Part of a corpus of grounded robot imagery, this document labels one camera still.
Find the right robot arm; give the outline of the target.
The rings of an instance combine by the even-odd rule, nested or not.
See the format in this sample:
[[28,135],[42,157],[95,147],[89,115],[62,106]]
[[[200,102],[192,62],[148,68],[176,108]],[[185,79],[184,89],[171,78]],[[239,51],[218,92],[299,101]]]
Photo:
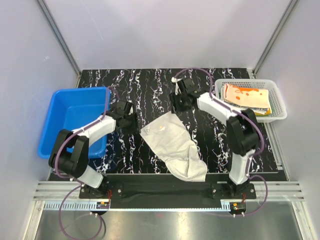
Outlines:
[[244,194],[250,183],[252,158],[264,138],[251,109],[236,110],[211,92],[198,88],[190,78],[171,79],[175,91],[170,93],[171,112],[182,113],[192,108],[206,112],[226,127],[227,145],[232,152],[231,169],[225,190],[232,198]]

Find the green microfiber towel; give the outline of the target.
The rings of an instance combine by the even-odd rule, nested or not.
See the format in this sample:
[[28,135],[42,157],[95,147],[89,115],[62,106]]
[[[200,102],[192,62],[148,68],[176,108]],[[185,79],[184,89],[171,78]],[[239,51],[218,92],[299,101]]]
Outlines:
[[256,116],[268,116],[273,113],[267,89],[225,83],[219,90],[219,99],[237,110],[251,109]]

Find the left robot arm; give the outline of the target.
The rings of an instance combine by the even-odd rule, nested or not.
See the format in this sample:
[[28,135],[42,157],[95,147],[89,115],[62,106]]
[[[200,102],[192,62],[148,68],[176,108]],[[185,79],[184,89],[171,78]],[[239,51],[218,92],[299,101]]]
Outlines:
[[85,187],[97,198],[108,193],[108,180],[89,166],[89,148],[102,137],[120,130],[122,134],[139,131],[136,107],[132,102],[118,100],[110,110],[83,127],[62,129],[55,140],[49,166],[62,178],[66,174]]

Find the blue white patterned towel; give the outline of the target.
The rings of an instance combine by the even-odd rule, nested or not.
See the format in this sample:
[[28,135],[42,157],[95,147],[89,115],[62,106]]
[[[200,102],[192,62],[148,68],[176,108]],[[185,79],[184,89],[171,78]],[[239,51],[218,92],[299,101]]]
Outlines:
[[246,109],[250,109],[254,112],[254,110],[266,111],[269,108],[256,108],[256,107],[245,107],[245,106],[235,106],[234,108],[244,111]]

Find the cream orange patterned towel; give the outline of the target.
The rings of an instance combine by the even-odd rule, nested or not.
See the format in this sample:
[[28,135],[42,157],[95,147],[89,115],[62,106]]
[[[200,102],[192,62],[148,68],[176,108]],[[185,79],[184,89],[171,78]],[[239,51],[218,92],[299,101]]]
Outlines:
[[225,83],[221,88],[223,100],[229,104],[248,108],[270,108],[269,91],[267,89],[239,87]]

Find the grey white towel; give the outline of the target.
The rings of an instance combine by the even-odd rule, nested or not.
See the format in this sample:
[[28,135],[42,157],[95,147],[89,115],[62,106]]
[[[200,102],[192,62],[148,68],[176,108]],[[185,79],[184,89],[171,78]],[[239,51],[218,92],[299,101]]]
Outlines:
[[184,182],[206,180],[208,167],[176,114],[161,115],[144,126],[140,135],[174,177]]

